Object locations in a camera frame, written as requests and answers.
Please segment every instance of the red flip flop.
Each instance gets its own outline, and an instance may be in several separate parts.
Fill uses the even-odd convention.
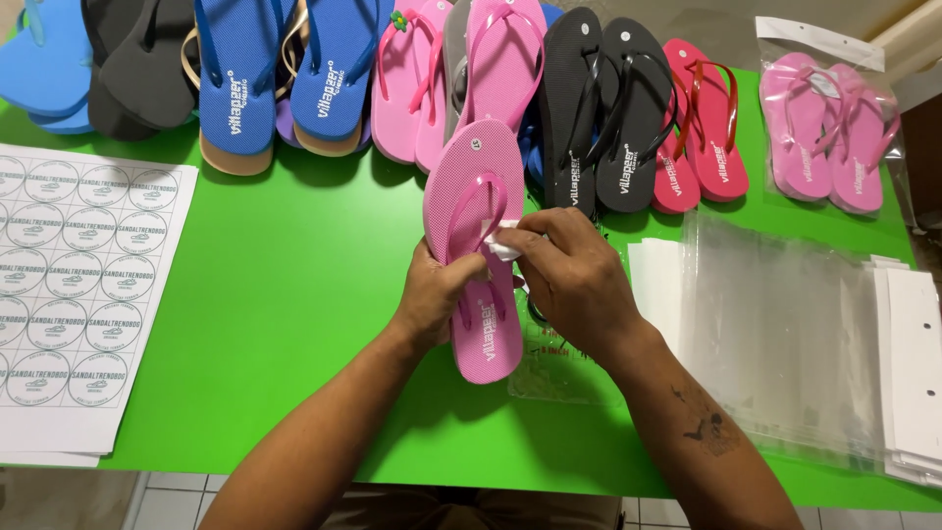
[[[689,89],[690,105],[680,101],[677,120],[686,119],[688,108],[693,114],[693,130],[687,138],[687,160],[700,180],[703,196],[719,202],[741,197],[749,189],[749,175],[736,147],[739,109],[736,77],[689,42],[671,39],[664,44],[664,53],[671,70]],[[706,65],[726,70],[729,89],[720,71],[705,68]]]
[[[682,108],[689,105],[687,101],[687,87],[684,82],[671,72],[677,93],[684,94]],[[672,107],[667,108],[664,115],[664,124],[671,121]],[[685,120],[680,123],[680,135],[667,135],[664,143],[658,148],[658,169],[655,173],[654,196],[651,206],[661,213],[678,214],[696,207],[700,202],[700,183],[690,168],[690,163],[684,157],[684,145],[690,133],[690,122],[693,115],[688,113]]]

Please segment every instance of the round sticker label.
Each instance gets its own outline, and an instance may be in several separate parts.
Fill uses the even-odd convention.
[[[7,394],[20,405],[39,405],[58,396],[69,380],[69,361],[59,352],[36,352],[9,371]]]
[[[103,405],[118,395],[127,379],[127,364],[114,354],[95,354],[75,365],[69,394],[84,406]]]
[[[130,304],[115,302],[94,312],[85,330],[89,344],[104,352],[120,350],[138,337],[140,311]]]
[[[117,229],[118,223],[110,211],[85,208],[66,220],[62,238],[75,250],[94,250],[111,241]]]
[[[7,236],[14,243],[40,246],[54,240],[62,230],[62,212],[57,207],[33,204],[18,209],[10,218]]]
[[[102,276],[102,290],[115,300],[140,298],[153,284],[154,264],[144,256],[119,257]]]
[[[0,197],[6,197],[20,188],[26,179],[26,168],[20,160],[0,157]]]
[[[138,175],[131,184],[131,202],[140,209],[168,207],[176,197],[176,179],[172,174],[150,170]]]
[[[46,258],[31,248],[0,254],[0,294],[10,296],[38,286],[46,274]]]
[[[115,240],[128,254],[147,254],[160,246],[165,237],[167,224],[163,218],[150,211],[139,211],[121,221]]]
[[[68,162],[44,162],[29,172],[26,194],[42,203],[54,203],[69,196],[78,186],[78,171]]]
[[[46,287],[55,296],[74,298],[95,289],[102,278],[102,262],[88,252],[73,252],[49,266]]]
[[[0,298],[0,346],[9,344],[23,333],[29,323],[29,309],[16,298]]]
[[[82,175],[78,196],[94,207],[109,207],[120,201],[131,182],[127,173],[114,166],[99,166]]]
[[[85,308],[72,300],[54,300],[33,312],[26,336],[37,348],[55,350],[72,344],[82,335]]]
[[[9,373],[9,363],[7,358],[0,354],[0,389],[7,383],[7,374]]]

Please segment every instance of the green table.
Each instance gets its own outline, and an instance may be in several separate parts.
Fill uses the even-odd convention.
[[[758,76],[738,73],[748,195],[707,207],[757,230],[913,263],[892,198],[879,220],[764,191]],[[0,102],[0,141],[192,164],[201,174],[114,454],[102,469],[228,473],[293,406],[347,363],[396,307],[422,236],[425,176],[375,149],[325,158],[276,147],[264,174],[203,164],[197,124],[141,143],[57,137]],[[623,254],[642,237],[677,240],[681,216],[609,215]],[[769,455],[798,505],[942,511],[942,491]],[[458,374],[447,347],[415,372],[359,480],[641,497],[670,492],[624,404],[511,397]]]

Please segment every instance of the floor tile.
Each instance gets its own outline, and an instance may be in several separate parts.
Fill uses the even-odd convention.
[[[641,522],[638,515],[638,497],[622,497],[622,511],[625,512],[625,522]]]
[[[642,524],[688,526],[687,516],[674,499],[641,499]]]
[[[905,530],[939,530],[942,528],[942,513],[904,511],[902,527]]]
[[[196,525],[193,528],[196,528],[203,522],[203,516],[206,515],[206,510],[209,509],[209,505],[213,504],[213,500],[216,499],[216,493],[206,492],[203,494],[203,502],[200,503],[200,514],[196,516]]]
[[[148,488],[187,489],[203,491],[206,475],[203,473],[162,473],[152,472],[147,482]]]
[[[148,489],[134,530],[193,530],[202,497],[199,491]]]
[[[821,530],[821,520],[818,509],[814,506],[795,506],[798,519],[802,520],[804,530]]]
[[[821,530],[902,530],[898,511],[821,508]]]
[[[206,491],[219,491],[229,478],[227,474],[211,474],[206,481]]]

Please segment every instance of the blue flip flop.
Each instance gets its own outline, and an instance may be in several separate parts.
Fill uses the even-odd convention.
[[[275,134],[275,66],[296,2],[193,2],[200,32],[201,136],[224,154],[270,151]],[[219,167],[216,160],[222,157],[209,155],[206,148],[203,157],[222,171],[238,171]]]
[[[549,4],[540,4],[543,9],[543,16],[546,19],[546,27],[550,27],[559,19],[563,10]],[[517,138],[520,145],[520,157],[524,161],[524,167],[541,187],[543,180],[543,130],[540,122],[540,106],[534,97],[527,106],[524,113],[524,121],[520,125],[520,134]]]
[[[394,5],[394,0],[308,0],[311,39],[291,88],[291,114],[301,131],[322,141],[354,133]]]
[[[79,108],[72,116],[54,118],[34,114],[32,112],[29,112],[26,116],[29,117],[30,122],[40,129],[53,134],[82,134],[95,130],[89,121],[88,102]]]
[[[0,98],[34,114],[74,115],[91,81],[91,44],[79,2],[24,0],[16,30],[0,46]]]

